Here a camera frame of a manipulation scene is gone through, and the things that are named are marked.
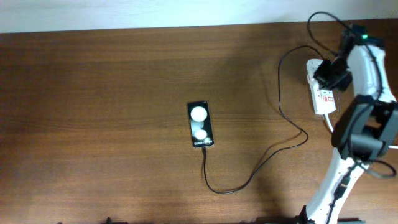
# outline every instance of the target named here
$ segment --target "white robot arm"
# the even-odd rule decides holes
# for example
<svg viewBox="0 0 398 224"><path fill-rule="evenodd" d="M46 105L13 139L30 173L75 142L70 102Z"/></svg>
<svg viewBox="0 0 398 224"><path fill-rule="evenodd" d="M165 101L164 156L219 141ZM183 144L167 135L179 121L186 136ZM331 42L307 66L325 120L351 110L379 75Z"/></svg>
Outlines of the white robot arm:
<svg viewBox="0 0 398 224"><path fill-rule="evenodd" d="M341 61L346 62L347 70L351 72L350 76L352 77L356 99L336 124L335 132L337 131L338 133L333 133L332 137L332 145L335 148L329 170L318 192L308 205L303 208L297 223L337 223L338 214L351 189L369 167L369 163L361 163L360 159L373 161L375 158L381 157L394 140L394 136L398 131L398 128L394 127L397 126L398 104L388 85L384 69L384 56L385 52L380 47L360 44L351 46L345 57L341 58ZM336 82L328 80L328 77L319 78L319 82L314 78L317 75L317 71L322 72L322 68L318 69L318 67L322 66L322 62L322 60L317 59L308 61L308 82L310 85L321 85L319 82L325 84L327 83L325 81L329 81L329 84L332 83L331 85L333 86L329 89L326 88L326 90L331 90L336 87ZM327 73L335 72L330 69L332 66L332 63L326 66L328 67ZM347 78L348 83L351 82L351 77ZM380 111L386 114L385 117L381 118L381 115L378 114ZM370 116L376 116L376 120L381 120L382 124L379 129L366 126L367 118ZM351 139L356 139L352 143L353 146L351 146L357 149L354 152L356 156L353 156L353 150L347 146L351 144ZM361 147L365 144L372 146L362 150Z"/></svg>

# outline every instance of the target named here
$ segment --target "black connector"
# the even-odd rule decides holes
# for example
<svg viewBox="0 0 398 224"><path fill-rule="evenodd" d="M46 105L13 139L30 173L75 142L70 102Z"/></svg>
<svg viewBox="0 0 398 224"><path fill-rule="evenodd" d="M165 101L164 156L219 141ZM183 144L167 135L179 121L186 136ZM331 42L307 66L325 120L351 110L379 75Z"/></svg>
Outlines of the black connector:
<svg viewBox="0 0 398 224"><path fill-rule="evenodd" d="M349 177L349 175L345 175L345 176L343 177L343 179L340 181L340 183L338 184L338 186L337 186L337 188L336 188L336 190L335 190L335 193L333 194L334 200L338 200L338 199L340 199L341 197L343 197L344 193L345 193L346 190L347 190L348 183L349 183L350 180L351 180L351 178Z"/></svg>
<svg viewBox="0 0 398 224"><path fill-rule="evenodd" d="M353 77L347 71L347 61L344 58L337 58L333 63L324 60L314 73L318 80L320 89L334 90L335 88L345 91Z"/></svg>

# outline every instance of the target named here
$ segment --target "phone screen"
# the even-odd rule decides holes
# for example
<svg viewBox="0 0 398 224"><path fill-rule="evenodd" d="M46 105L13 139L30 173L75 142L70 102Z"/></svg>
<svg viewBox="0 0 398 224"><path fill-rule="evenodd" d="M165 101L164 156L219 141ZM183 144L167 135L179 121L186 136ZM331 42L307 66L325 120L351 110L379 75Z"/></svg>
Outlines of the phone screen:
<svg viewBox="0 0 398 224"><path fill-rule="evenodd" d="M207 101L188 103L188 117L193 147L208 147L214 145Z"/></svg>

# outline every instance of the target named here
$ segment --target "white circle on screen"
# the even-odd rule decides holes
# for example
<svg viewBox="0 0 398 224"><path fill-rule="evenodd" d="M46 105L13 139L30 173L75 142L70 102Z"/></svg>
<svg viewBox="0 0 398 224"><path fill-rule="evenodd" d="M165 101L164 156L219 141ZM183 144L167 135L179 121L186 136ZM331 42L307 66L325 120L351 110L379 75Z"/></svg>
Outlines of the white circle on screen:
<svg viewBox="0 0 398 224"><path fill-rule="evenodd" d="M194 134L197 140L204 140L207 137L207 132L205 130L198 130Z"/></svg>
<svg viewBox="0 0 398 224"><path fill-rule="evenodd" d="M207 111L201 106L197 106L191 110L191 118L194 121L202 122L207 118Z"/></svg>

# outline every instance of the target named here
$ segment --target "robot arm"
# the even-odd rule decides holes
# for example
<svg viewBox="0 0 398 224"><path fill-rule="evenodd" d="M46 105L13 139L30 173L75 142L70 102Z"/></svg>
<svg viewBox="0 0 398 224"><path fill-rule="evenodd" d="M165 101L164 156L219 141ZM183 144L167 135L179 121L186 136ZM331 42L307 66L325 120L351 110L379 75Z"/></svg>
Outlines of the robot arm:
<svg viewBox="0 0 398 224"><path fill-rule="evenodd" d="M352 44L353 37L347 35L343 36L342 42L351 46L343 44L340 56L333 63L324 62L318 68L310 66L319 65L318 60L307 63L308 76L316 78L323 89L345 90L353 81L355 99L336 123L332 134L335 148L329 170L318 192L303 208L297 223L337 223L338 214L351 189L369 167L369 164L360 167L358 163L383 156L398 132L398 104L388 85L383 49L374 45ZM379 126L368 126L370 118Z"/></svg>

